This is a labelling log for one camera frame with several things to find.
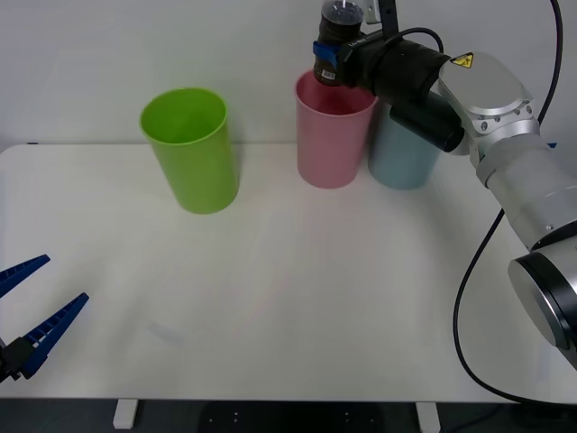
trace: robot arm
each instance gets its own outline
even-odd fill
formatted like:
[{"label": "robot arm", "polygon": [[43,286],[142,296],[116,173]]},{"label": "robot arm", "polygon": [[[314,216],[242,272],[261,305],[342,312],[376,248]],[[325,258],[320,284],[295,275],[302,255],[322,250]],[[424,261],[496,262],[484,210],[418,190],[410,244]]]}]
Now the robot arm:
[{"label": "robot arm", "polygon": [[[383,30],[344,44],[333,59],[326,53],[335,79],[384,99],[393,120],[445,152],[465,141],[477,177],[528,250],[510,263],[511,283],[541,334],[577,369],[577,180],[540,137],[533,98],[488,54],[451,59],[412,41],[387,43],[398,32],[394,0],[365,3],[367,23],[383,22]],[[427,98],[434,83],[448,111]]]},{"label": "robot arm", "polygon": [[446,62],[439,92],[462,120],[477,177],[529,251],[509,264],[513,288],[577,369],[577,180],[557,166],[532,97],[498,60],[468,53]]}]

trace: green cup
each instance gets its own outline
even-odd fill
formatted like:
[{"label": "green cup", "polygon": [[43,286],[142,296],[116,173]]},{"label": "green cup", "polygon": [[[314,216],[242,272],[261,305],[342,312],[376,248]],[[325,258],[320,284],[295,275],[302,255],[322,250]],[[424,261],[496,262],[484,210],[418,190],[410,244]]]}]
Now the green cup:
[{"label": "green cup", "polygon": [[238,176],[220,96],[205,88],[171,90],[142,110],[140,124],[183,208],[212,214],[233,202]]}]

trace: light blue cup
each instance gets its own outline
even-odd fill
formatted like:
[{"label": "light blue cup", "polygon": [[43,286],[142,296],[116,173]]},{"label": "light blue cup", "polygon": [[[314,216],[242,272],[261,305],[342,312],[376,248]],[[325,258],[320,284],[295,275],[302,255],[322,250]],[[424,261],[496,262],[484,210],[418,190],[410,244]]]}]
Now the light blue cup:
[{"label": "light blue cup", "polygon": [[390,105],[379,101],[369,133],[369,171],[393,189],[416,189],[426,184],[439,151],[389,117]]}]

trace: table leg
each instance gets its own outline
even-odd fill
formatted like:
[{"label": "table leg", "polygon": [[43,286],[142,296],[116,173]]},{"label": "table leg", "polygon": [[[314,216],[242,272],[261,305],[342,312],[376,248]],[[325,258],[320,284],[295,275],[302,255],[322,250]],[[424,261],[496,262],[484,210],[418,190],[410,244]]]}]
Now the table leg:
[{"label": "table leg", "polygon": [[138,408],[138,400],[119,400],[114,414],[114,428],[130,429],[134,427],[136,408]]},{"label": "table leg", "polygon": [[436,403],[416,403],[418,426],[421,433],[441,433],[441,422]]}]

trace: cup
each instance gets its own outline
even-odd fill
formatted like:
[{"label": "cup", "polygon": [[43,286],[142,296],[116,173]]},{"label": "cup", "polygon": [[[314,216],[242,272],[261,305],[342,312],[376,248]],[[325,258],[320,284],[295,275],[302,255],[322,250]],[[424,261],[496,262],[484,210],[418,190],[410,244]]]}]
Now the cup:
[{"label": "cup", "polygon": [[140,118],[178,203],[211,214],[230,205],[238,192],[226,105],[205,88],[177,88],[155,97]]},{"label": "cup", "polygon": [[393,189],[417,189],[426,184],[441,151],[392,120],[390,105],[375,108],[374,135],[369,140],[369,171]]},{"label": "cup", "polygon": [[325,86],[312,70],[298,80],[296,94],[300,176],[326,189],[351,183],[377,98],[360,88]]}]

